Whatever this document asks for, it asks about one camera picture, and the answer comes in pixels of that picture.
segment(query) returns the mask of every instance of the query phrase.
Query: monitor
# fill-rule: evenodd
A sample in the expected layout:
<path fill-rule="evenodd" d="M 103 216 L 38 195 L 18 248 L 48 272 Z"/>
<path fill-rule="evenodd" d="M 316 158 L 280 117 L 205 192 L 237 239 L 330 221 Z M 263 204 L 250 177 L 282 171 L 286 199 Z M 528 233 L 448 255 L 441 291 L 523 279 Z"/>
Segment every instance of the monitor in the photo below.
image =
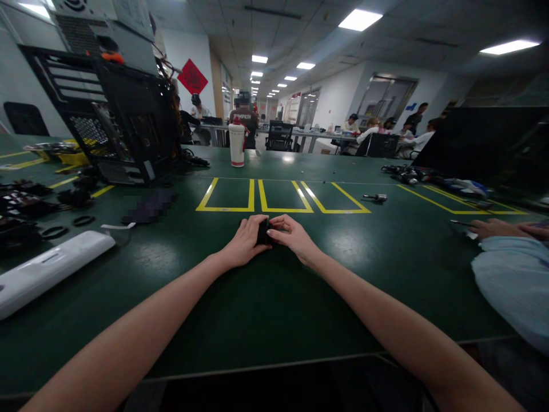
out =
<path fill-rule="evenodd" d="M 548 113 L 542 106 L 456 108 L 413 165 L 461 179 L 485 179 L 522 150 Z"/>

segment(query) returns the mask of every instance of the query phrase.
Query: sign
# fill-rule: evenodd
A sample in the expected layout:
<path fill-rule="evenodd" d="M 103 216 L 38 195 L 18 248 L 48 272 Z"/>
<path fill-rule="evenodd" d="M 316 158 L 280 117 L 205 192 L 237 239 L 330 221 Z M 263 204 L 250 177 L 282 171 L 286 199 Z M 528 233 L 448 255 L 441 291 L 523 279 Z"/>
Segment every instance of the sign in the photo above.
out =
<path fill-rule="evenodd" d="M 191 59 L 187 60 L 187 63 L 183 66 L 182 73 L 177 76 L 177 79 L 190 94 L 200 94 L 208 84 L 208 80 L 200 73 L 200 70 Z"/>

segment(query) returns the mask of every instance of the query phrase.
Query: blue object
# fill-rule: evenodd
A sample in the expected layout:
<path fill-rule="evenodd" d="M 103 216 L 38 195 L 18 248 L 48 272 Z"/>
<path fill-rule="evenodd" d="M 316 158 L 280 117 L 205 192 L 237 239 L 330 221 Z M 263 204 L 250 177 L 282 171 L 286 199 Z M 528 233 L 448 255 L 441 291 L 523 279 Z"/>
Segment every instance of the blue object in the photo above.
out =
<path fill-rule="evenodd" d="M 494 236 L 471 263 L 490 305 L 530 345 L 549 356 L 549 249 L 529 237 Z"/>

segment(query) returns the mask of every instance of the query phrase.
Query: person's hand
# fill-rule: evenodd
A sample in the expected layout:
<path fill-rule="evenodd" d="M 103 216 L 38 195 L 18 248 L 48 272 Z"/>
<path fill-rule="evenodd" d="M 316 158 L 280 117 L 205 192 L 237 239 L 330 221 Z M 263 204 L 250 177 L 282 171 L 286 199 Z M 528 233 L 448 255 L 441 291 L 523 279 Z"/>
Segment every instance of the person's hand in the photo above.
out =
<path fill-rule="evenodd" d="M 541 228 L 532 226 L 535 224 L 537 224 L 537 222 L 525 222 L 525 223 L 518 224 L 516 227 L 518 227 L 523 232 L 526 232 L 527 234 L 535 237 L 536 239 L 539 239 L 542 241 L 549 240 L 549 226 L 545 226 Z"/>
<path fill-rule="evenodd" d="M 254 256 L 272 249 L 270 245 L 256 246 L 259 224 L 268 218 L 269 216 L 266 215 L 254 215 L 240 222 L 240 227 L 236 231 L 233 240 L 218 253 L 228 269 L 244 266 Z"/>
<path fill-rule="evenodd" d="M 311 240 L 303 226 L 288 215 L 282 215 L 271 219 L 273 229 L 267 231 L 276 243 L 289 247 L 299 260 L 307 266 L 311 266 L 314 259 L 322 255 L 322 251 Z"/>
<path fill-rule="evenodd" d="M 471 223 L 475 227 L 470 231 L 479 235 L 480 240 L 493 236 L 532 237 L 518 227 L 499 219 L 488 219 L 488 222 L 473 220 Z"/>

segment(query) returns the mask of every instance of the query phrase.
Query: mesh panel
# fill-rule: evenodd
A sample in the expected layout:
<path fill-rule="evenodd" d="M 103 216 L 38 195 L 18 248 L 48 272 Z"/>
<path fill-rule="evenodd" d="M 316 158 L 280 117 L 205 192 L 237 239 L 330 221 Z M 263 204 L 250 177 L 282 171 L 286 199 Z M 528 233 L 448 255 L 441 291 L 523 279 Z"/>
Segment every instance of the mesh panel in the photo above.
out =
<path fill-rule="evenodd" d="M 69 44 L 70 51 L 77 54 L 99 53 L 99 43 L 96 35 L 91 30 L 90 26 L 105 27 L 107 23 L 104 21 L 82 19 L 65 15 L 56 15 L 57 22 L 65 40 Z"/>
<path fill-rule="evenodd" d="M 82 143 L 94 156 L 117 157 L 111 150 L 112 145 L 99 119 L 71 116 L 70 121 L 76 128 Z"/>

